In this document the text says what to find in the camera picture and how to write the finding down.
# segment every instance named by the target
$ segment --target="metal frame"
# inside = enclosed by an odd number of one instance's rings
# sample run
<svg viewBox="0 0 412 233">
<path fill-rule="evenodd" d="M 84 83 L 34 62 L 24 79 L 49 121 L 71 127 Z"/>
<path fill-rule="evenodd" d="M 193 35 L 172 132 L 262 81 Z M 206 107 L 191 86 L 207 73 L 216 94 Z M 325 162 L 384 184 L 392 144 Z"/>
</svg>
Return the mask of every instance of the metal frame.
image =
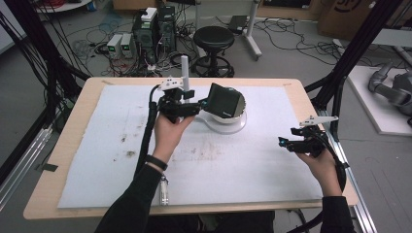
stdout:
<svg viewBox="0 0 412 233">
<path fill-rule="evenodd" d="M 33 165 L 34 161 L 36 161 L 37 157 L 48 142 L 51 135 L 51 126 L 45 129 L 41 129 L 36 138 L 26 150 L 25 154 L 21 157 L 21 160 L 0 186 L 0 212 L 6 206 L 7 202 L 16 191 L 18 185 L 21 183 L 24 176 Z"/>
<path fill-rule="evenodd" d="M 45 86 L 47 91 L 47 106 L 12 154 L 9 155 L 6 162 L 0 167 L 0 185 L 7 179 L 13 168 L 16 167 L 18 161 L 23 157 L 24 151 L 34 139 L 36 133 L 39 132 L 41 127 L 52 124 L 52 121 L 55 119 L 55 109 L 62 101 L 58 96 L 57 84 L 61 86 L 63 90 L 62 94 L 65 98 L 76 99 L 82 89 L 74 78 L 77 77 L 84 81 L 89 78 L 89 75 L 69 64 L 61 56 L 51 36 L 31 5 L 31 0 L 4 0 L 4 2 L 15 16 L 21 28 L 25 31 L 31 45 L 40 54 L 47 67 L 46 74 L 44 74 L 47 77 L 47 86 Z M 1 12 L 0 19 L 1 26 L 5 28 L 6 32 L 31 65 L 34 76 L 41 79 L 42 72 L 38 70 L 39 67 L 36 67 L 36 65 L 31 62 L 30 54 L 32 51 L 27 48 L 25 43 L 21 41 L 10 26 L 5 23 Z"/>
<path fill-rule="evenodd" d="M 325 78 L 305 86 L 306 92 L 320 88 L 317 96 L 312 99 L 315 108 L 325 110 L 333 98 L 332 115 L 339 117 L 343 84 L 401 2 L 402 0 L 377 1 L 332 72 Z M 334 121 L 331 123 L 330 132 L 335 141 L 338 141 L 337 130 L 338 121 Z"/>
</svg>

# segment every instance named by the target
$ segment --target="table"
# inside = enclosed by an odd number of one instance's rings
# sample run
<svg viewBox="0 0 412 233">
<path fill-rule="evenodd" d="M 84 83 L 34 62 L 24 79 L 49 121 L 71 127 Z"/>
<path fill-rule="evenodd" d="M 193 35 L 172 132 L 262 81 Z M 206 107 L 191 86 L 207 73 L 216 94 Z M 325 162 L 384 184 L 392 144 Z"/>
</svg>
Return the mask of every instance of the table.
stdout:
<svg viewBox="0 0 412 233">
<path fill-rule="evenodd" d="M 65 128 L 49 159 L 50 164 L 58 166 L 55 172 L 44 171 L 37 183 L 33 194 L 24 210 L 27 219 L 62 218 L 103 216 L 107 208 L 92 209 L 58 209 L 57 204 L 65 186 L 65 180 L 82 137 L 85 133 L 88 121 L 93 114 L 99 100 L 100 93 L 105 85 L 156 85 L 163 79 L 159 78 L 91 78 L 89 79 L 70 115 Z M 302 121 L 309 115 L 315 115 L 306 92 L 300 81 L 291 79 L 190 79 L 192 86 L 210 85 L 218 83 L 223 86 L 283 86 L 290 98 L 292 108 Z M 347 183 L 344 195 L 349 205 L 356 205 L 358 196 L 352 184 Z M 183 214 L 183 213 L 216 213 L 236 212 L 251 210 L 276 210 L 321 207 L 322 201 L 311 202 L 276 202 L 276 203 L 240 203 L 220 205 L 192 205 L 192 206 L 168 206 L 167 208 L 152 207 L 152 215 Z"/>
</svg>

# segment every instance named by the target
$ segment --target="black stool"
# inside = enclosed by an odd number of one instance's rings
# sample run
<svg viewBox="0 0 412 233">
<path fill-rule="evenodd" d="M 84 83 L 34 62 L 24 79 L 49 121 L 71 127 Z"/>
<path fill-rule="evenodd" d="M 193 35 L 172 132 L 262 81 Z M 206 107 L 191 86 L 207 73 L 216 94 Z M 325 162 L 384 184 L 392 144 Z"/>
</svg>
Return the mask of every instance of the black stool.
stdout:
<svg viewBox="0 0 412 233">
<path fill-rule="evenodd" d="M 194 43 L 207 53 L 191 66 L 191 71 L 199 77 L 222 78 L 234 75 L 233 67 L 218 52 L 226 50 L 234 43 L 233 33 L 219 26 L 205 26 L 194 33 Z"/>
</svg>

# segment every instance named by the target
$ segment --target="floor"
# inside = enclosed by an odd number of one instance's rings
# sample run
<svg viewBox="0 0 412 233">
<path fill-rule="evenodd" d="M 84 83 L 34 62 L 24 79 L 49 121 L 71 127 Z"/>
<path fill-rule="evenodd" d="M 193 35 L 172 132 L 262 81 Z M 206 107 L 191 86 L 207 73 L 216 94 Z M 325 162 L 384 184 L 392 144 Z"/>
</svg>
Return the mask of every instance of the floor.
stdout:
<svg viewBox="0 0 412 233">
<path fill-rule="evenodd" d="M 130 30 L 133 14 L 115 12 L 110 4 L 97 7 L 98 11 L 93 13 L 78 9 L 59 14 L 62 28 L 71 43 L 85 39 L 92 42 L 104 40 L 107 31 L 103 33 L 105 29 L 95 30 L 96 28 L 109 26 L 117 28 L 118 31 Z M 192 11 L 188 9 L 188 18 L 192 17 L 191 14 Z M 212 24 L 219 23 L 214 18 L 209 20 Z M 228 22 L 229 17 L 220 17 L 220 20 Z M 286 25 L 289 26 L 288 32 L 283 30 Z M 45 26 L 51 29 L 48 23 L 45 23 Z M 235 44 L 226 51 L 225 58 L 233 65 L 235 78 L 292 78 L 307 85 L 325 77 L 336 63 L 336 58 L 329 54 L 320 55 L 315 50 L 291 50 L 296 48 L 302 36 L 306 45 L 331 42 L 331 38 L 317 34 L 316 22 L 282 21 L 277 25 L 270 25 L 270 28 L 276 28 L 276 32 L 269 32 L 267 29 L 263 31 L 262 27 L 263 24 L 258 22 L 253 34 L 263 53 L 258 61 L 255 61 L 251 49 L 241 37 L 237 37 Z M 55 35 L 51 33 L 51 36 L 57 43 Z M 184 47 L 178 46 L 178 50 L 184 50 Z M 389 59 L 396 61 L 395 64 L 400 63 L 400 68 L 404 67 L 390 48 L 378 46 L 371 46 L 359 65 L 378 65 Z M 107 59 L 98 54 L 90 56 L 87 68 L 95 77 L 113 74 L 107 72 Z M 177 77 L 181 71 L 174 68 L 161 74 L 163 77 Z M 0 92 L 0 164 L 3 164 L 44 108 L 44 90 L 15 47 L 0 55 Z M 409 232 L 412 227 L 412 201 L 409 198 L 412 190 L 412 183 L 409 181 L 412 165 L 411 138 L 378 134 L 348 84 L 344 86 L 339 138 L 377 231 Z M 59 220 L 23 218 L 22 212 L 41 175 L 34 167 L 47 157 L 57 139 L 58 133 L 53 133 L 33 168 L 28 171 L 12 198 L 1 210 L 1 232 L 46 233 L 56 232 L 56 229 L 58 232 L 91 232 L 99 222 L 98 217 Z M 318 212 L 318 209 L 303 210 L 306 219 L 311 219 Z M 275 232 L 286 232 L 300 224 L 295 213 L 277 211 L 276 215 Z M 356 220 L 354 223 L 357 231 L 361 232 Z"/>
</svg>

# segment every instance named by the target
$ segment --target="black jacket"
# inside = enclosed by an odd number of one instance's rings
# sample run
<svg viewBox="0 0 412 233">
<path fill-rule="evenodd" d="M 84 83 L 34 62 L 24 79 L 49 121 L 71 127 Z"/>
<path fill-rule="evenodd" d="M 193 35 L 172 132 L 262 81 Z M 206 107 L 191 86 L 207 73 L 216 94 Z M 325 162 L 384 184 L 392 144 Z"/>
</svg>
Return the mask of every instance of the black jacket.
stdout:
<svg viewBox="0 0 412 233">
<path fill-rule="evenodd" d="M 124 194 L 103 216 L 95 232 L 144 232 L 160 178 L 157 170 L 145 165 Z M 323 206 L 322 233 L 354 232 L 345 197 L 324 197 Z"/>
</svg>

